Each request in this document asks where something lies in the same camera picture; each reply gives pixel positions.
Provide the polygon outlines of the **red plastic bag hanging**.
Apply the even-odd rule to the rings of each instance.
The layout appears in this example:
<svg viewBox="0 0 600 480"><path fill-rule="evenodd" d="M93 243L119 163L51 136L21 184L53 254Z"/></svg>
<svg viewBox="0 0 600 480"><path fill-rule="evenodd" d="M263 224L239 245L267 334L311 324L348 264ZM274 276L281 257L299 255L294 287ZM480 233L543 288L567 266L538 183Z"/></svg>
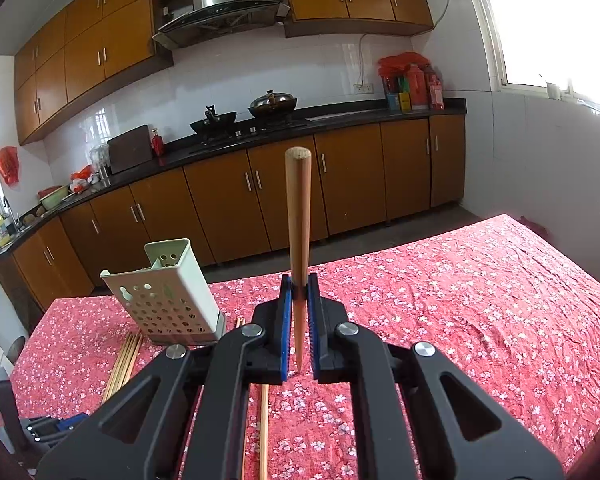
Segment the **red plastic bag hanging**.
<svg viewBox="0 0 600 480"><path fill-rule="evenodd" d="M9 188L19 183L19 158L15 146L0 148L0 176Z"/></svg>

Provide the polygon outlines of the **yellow dish soap bottle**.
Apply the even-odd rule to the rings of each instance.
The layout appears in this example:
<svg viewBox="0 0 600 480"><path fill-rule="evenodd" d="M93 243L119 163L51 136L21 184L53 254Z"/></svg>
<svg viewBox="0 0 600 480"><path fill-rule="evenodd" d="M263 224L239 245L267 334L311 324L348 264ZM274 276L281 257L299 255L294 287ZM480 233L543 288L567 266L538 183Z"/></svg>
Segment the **yellow dish soap bottle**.
<svg viewBox="0 0 600 480"><path fill-rule="evenodd" d="M11 239L12 236L8 230L8 223L4 217L0 216L0 247L6 246Z"/></svg>

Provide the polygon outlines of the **red oil jugs group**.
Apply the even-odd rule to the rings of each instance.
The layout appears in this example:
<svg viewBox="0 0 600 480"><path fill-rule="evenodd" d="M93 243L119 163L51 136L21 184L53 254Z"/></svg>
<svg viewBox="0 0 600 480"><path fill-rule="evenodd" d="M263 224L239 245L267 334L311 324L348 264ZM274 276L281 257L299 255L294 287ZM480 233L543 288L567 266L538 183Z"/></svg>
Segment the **red oil jugs group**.
<svg viewBox="0 0 600 480"><path fill-rule="evenodd" d="M442 80L428 58L410 51L378 61L378 75L390 110L443 110Z"/></svg>

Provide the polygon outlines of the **wooden chopstick under gripper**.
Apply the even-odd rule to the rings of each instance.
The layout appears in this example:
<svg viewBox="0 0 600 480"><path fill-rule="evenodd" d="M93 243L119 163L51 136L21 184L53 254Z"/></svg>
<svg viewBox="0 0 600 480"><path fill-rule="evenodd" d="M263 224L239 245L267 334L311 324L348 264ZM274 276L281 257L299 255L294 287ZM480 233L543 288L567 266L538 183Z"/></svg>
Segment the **wooden chopstick under gripper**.
<svg viewBox="0 0 600 480"><path fill-rule="evenodd" d="M259 479L268 480L268 385L261 386Z"/></svg>

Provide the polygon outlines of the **red floral tablecloth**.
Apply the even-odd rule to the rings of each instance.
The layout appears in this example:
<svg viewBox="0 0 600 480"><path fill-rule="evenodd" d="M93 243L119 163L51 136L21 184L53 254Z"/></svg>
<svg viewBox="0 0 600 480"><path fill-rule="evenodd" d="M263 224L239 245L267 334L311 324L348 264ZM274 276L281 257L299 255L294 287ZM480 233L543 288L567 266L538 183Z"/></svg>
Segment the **red floral tablecloth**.
<svg viewBox="0 0 600 480"><path fill-rule="evenodd" d="M513 218L315 272L353 322L434 344L565 467L600 431L600 282ZM97 410L133 328L114 297L54 301L12 371L19 414Z"/></svg>

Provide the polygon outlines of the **steel range hood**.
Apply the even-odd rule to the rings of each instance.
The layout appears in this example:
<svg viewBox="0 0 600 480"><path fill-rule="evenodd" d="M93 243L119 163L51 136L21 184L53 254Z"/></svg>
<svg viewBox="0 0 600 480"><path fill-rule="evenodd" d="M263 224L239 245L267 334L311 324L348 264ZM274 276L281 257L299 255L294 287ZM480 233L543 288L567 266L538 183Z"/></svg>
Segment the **steel range hood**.
<svg viewBox="0 0 600 480"><path fill-rule="evenodd" d="M152 40L171 51L286 20L286 0L155 0Z"/></svg>

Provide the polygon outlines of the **upper wooden cabinets left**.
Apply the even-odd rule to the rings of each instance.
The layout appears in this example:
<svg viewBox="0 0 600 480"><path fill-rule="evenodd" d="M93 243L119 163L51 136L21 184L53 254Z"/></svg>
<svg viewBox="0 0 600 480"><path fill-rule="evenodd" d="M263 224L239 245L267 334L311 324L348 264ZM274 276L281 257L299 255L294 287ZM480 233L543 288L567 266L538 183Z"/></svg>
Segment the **upper wooden cabinets left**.
<svg viewBox="0 0 600 480"><path fill-rule="evenodd" d="M151 0L73 0L15 56L18 142L36 142L132 82L173 65L151 38Z"/></svg>

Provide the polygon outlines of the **white perforated utensil holder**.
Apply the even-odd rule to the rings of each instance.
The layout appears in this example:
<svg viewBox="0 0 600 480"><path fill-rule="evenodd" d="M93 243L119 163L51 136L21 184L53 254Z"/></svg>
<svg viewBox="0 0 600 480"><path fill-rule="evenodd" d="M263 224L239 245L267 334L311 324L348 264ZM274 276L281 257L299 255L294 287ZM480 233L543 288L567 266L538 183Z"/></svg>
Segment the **white perforated utensil holder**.
<svg viewBox="0 0 600 480"><path fill-rule="evenodd" d="M225 334L218 307L187 238L144 246L148 266L100 278L153 344L208 346Z"/></svg>

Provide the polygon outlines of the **black pan on stove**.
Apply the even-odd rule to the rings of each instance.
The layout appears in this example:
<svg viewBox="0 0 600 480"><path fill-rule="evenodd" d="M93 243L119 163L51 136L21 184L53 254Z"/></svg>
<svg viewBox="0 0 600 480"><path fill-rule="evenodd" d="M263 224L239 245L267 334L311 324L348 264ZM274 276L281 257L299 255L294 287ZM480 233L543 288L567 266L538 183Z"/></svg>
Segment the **black pan on stove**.
<svg viewBox="0 0 600 480"><path fill-rule="evenodd" d="M214 105L208 105L204 110L204 119L191 122L189 127L200 136L215 136L230 131L236 120L236 112L219 114Z"/></svg>

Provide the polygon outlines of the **red bottle on counter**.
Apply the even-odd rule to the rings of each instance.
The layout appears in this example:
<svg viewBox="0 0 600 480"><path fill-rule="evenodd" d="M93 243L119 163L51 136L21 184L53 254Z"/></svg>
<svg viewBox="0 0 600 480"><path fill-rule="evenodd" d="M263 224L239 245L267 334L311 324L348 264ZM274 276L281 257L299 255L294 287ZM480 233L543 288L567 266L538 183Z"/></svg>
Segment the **red bottle on counter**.
<svg viewBox="0 0 600 480"><path fill-rule="evenodd" d="M163 138L162 138L162 136L160 136L160 133L158 133L157 128L153 128L151 130L150 142L151 142L151 147L154 150L156 156L162 157L164 154Z"/></svg>

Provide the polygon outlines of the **lower wooden kitchen cabinets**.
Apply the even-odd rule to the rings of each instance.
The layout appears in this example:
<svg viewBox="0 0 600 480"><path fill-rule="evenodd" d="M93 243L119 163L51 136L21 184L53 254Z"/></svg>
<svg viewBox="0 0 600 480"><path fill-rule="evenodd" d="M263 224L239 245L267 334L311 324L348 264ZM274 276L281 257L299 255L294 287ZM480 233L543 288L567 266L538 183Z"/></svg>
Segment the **lower wooden kitchen cabinets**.
<svg viewBox="0 0 600 480"><path fill-rule="evenodd" d="M202 266L285 249L284 154L295 145L313 157L314 240L464 194L465 118L454 112L217 148L77 197L0 250L0 283L23 325L58 298L90 294L102 270L143 266L149 242L187 238Z"/></svg>

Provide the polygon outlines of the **black wok with lid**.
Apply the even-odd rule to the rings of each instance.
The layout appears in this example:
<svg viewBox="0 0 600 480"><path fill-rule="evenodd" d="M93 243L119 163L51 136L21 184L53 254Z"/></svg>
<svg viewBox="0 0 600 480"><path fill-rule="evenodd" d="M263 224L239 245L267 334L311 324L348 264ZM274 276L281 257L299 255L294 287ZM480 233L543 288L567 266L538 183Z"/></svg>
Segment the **black wok with lid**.
<svg viewBox="0 0 600 480"><path fill-rule="evenodd" d="M297 99L286 92L268 90L251 102L249 113L261 122L283 122L296 109Z"/></svg>

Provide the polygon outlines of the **dark cutting board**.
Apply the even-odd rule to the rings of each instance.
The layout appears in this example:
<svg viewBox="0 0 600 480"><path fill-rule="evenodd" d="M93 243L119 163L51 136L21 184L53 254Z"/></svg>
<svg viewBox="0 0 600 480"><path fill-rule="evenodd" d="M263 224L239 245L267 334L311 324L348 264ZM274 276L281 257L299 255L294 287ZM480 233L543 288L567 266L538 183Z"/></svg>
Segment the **dark cutting board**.
<svg viewBox="0 0 600 480"><path fill-rule="evenodd" d="M148 125L121 133L107 142L112 174L121 174L154 158Z"/></svg>

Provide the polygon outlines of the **wooden chopstick left pile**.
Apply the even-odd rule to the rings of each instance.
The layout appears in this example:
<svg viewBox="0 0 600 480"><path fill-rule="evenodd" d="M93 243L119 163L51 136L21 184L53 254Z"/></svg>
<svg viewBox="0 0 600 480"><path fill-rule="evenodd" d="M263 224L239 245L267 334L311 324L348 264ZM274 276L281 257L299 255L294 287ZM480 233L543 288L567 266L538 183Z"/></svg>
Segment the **wooden chopstick left pile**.
<svg viewBox="0 0 600 480"><path fill-rule="evenodd" d="M142 342L143 335L140 332L128 333L125 336L125 340L110 373L104 395L102 396L102 402L108 401L130 380Z"/></svg>

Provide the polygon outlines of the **black kitchen countertop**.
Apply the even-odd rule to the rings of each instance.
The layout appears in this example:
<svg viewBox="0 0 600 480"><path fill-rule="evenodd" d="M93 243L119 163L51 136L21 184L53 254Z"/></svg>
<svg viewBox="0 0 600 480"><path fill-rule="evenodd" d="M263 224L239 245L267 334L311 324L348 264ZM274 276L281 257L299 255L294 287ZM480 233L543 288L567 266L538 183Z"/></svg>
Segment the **black kitchen countertop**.
<svg viewBox="0 0 600 480"><path fill-rule="evenodd" d="M466 102L444 99L443 110L389 110L381 100L302 108L288 122L263 127L252 119L234 125L230 136L197 144L191 136L166 147L166 156L145 162L62 202L65 212L124 186L207 159L246 155L250 182L258 189L268 244L282 249L286 223L272 197L284 168L271 156L283 143L309 139L315 146L322 206L329 235L374 226L458 203L464 196Z"/></svg>

